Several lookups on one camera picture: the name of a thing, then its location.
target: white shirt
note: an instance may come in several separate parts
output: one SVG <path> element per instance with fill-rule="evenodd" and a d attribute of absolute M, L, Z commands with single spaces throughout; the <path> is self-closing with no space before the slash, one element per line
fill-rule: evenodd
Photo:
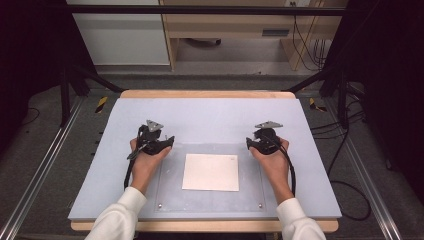
<path fill-rule="evenodd" d="M 138 213 L 146 202 L 146 197 L 140 191 L 127 187 L 118 202 L 106 208 L 96 219 L 86 239 L 133 239 Z M 306 217 L 296 198 L 282 202 L 277 207 L 277 215 L 284 240 L 325 239 L 321 228 L 314 220 Z"/>

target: hand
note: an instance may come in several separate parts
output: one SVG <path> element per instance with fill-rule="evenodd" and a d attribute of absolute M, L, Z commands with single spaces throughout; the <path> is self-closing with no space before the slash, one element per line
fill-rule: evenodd
<path fill-rule="evenodd" d="M 287 151 L 289 142 L 280 138 L 280 143 Z M 270 155 L 263 155 L 254 147 L 250 147 L 249 150 L 264 169 L 274 190 L 278 205 L 289 198 L 293 198 L 288 183 L 289 163 L 284 154 L 281 151 L 276 151 Z"/>
<path fill-rule="evenodd" d="M 131 151 L 134 151 L 136 145 L 137 139 L 130 141 Z M 151 178 L 155 175 L 157 166 L 159 166 L 162 159 L 164 159 L 170 151 L 171 147 L 164 148 L 156 155 L 149 155 L 141 151 L 134 160 L 131 187 L 138 189 L 142 194 L 146 194 L 147 187 L 149 186 Z"/>

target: wooden table edge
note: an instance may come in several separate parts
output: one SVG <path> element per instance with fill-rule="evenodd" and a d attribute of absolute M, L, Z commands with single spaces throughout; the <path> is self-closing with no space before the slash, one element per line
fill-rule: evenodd
<path fill-rule="evenodd" d="M 336 218 L 316 220 L 323 232 L 332 233 L 339 228 Z M 94 221 L 71 221 L 75 231 L 90 231 Z M 187 220 L 187 221 L 139 221 L 136 226 L 139 232 L 281 232 L 278 220 Z"/>
<path fill-rule="evenodd" d="M 203 90 L 126 90 L 121 98 L 288 98 L 292 92 L 276 91 L 203 91 Z"/>

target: paper sheet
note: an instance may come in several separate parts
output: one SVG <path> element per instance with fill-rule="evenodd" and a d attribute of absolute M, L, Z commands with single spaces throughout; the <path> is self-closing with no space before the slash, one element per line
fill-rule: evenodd
<path fill-rule="evenodd" d="M 239 191 L 237 155 L 187 154 L 182 189 Z"/>

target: table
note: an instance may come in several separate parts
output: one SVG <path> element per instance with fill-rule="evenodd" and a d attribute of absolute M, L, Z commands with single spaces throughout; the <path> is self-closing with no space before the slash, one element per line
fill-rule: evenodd
<path fill-rule="evenodd" d="M 128 90 L 121 98 L 274 98 L 294 99 L 292 93 L 265 91 L 150 91 Z M 338 229 L 336 218 L 316 219 L 324 232 L 334 232 Z M 71 227 L 77 231 L 88 231 L 94 221 L 73 220 Z M 278 220 L 175 220 L 161 219 L 140 221 L 137 231 L 143 232 L 280 232 Z"/>
<path fill-rule="evenodd" d="M 345 7 L 347 0 L 306 0 L 298 7 Z M 289 7 L 289 0 L 160 0 L 160 5 L 192 6 L 265 6 Z M 278 38 L 284 48 L 292 70 L 297 70 L 301 58 L 309 56 L 306 46 L 312 39 L 332 40 L 339 26 L 338 16 L 298 16 L 296 23 L 301 37 L 293 36 L 293 16 L 243 15 L 162 15 L 168 55 L 175 69 L 180 38 Z"/>

